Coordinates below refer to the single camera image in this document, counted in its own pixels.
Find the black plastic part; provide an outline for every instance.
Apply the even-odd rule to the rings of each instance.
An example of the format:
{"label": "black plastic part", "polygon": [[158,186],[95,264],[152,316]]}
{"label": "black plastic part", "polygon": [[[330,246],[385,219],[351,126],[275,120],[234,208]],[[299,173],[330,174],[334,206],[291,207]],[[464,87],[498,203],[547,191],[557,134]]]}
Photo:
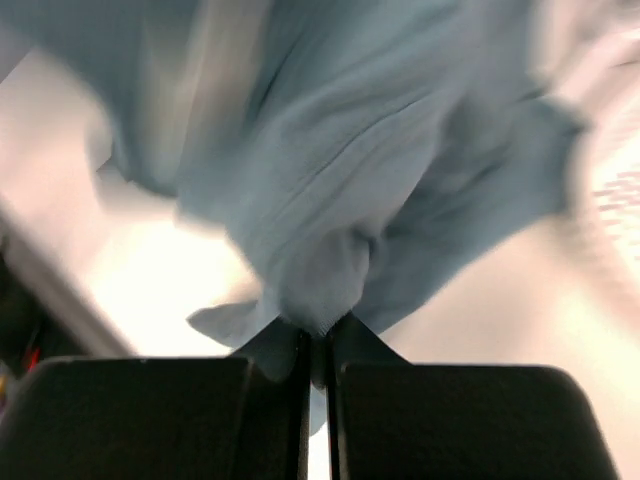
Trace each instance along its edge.
{"label": "black plastic part", "polygon": [[[618,478],[558,370],[414,366],[353,315],[322,345],[334,480]],[[45,362],[0,424],[1,478],[304,479],[310,357],[278,320],[227,359]]]}
{"label": "black plastic part", "polygon": [[342,364],[334,480],[610,480],[586,397],[541,367]]}
{"label": "black plastic part", "polygon": [[296,335],[280,383],[246,358],[45,362],[0,425],[1,477],[304,479],[309,342]]}
{"label": "black plastic part", "polygon": [[15,279],[0,255],[0,361],[20,378],[28,367],[28,350],[36,349],[42,360],[85,354]]}

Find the black clamp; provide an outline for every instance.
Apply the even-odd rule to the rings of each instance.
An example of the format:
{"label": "black clamp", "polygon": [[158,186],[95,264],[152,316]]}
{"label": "black clamp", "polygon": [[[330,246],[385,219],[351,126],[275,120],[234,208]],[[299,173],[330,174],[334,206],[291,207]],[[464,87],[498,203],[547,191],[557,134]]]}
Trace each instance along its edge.
{"label": "black clamp", "polygon": [[[275,380],[250,358],[273,345]],[[2,478],[304,479],[318,348],[334,479],[617,478],[566,374],[411,365],[352,315],[321,343],[276,320],[224,359],[45,361],[0,424]]]}

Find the light blue cloth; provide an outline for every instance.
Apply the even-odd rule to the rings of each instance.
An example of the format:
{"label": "light blue cloth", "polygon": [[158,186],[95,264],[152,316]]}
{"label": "light blue cloth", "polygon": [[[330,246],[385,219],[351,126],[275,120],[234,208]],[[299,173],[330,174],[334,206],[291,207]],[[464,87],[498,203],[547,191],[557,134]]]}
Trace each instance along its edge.
{"label": "light blue cloth", "polygon": [[533,1],[273,1],[242,130],[161,182],[131,120],[141,22],[162,7],[188,31],[196,2],[0,0],[105,100],[129,178],[223,223],[262,279],[256,308],[196,328],[242,343],[282,314],[323,335],[353,309],[380,332],[562,209],[579,128],[527,75]]}

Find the red object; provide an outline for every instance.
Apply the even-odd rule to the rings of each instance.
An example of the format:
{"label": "red object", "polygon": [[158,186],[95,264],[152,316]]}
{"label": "red object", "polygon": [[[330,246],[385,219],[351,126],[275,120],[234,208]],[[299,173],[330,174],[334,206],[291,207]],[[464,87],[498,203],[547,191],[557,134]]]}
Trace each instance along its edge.
{"label": "red object", "polygon": [[26,360],[28,362],[27,371],[32,370],[40,360],[40,349],[36,348],[33,352],[27,353]]}

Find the white surface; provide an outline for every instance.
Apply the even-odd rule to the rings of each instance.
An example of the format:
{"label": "white surface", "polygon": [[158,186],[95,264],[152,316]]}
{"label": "white surface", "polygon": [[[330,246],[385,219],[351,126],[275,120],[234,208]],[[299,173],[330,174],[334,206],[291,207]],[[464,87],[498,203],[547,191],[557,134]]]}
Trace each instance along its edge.
{"label": "white surface", "polygon": [[[100,131],[99,109],[43,56],[30,54],[0,85],[4,214],[135,353],[225,353],[184,318],[255,282],[223,232],[177,229],[171,204],[116,187],[99,203],[87,157],[99,163]],[[635,480],[640,322],[594,288],[559,226],[549,218],[514,236],[384,339],[412,361],[565,369],[588,393],[622,478]],[[310,478],[327,477],[323,429],[311,440]]]}

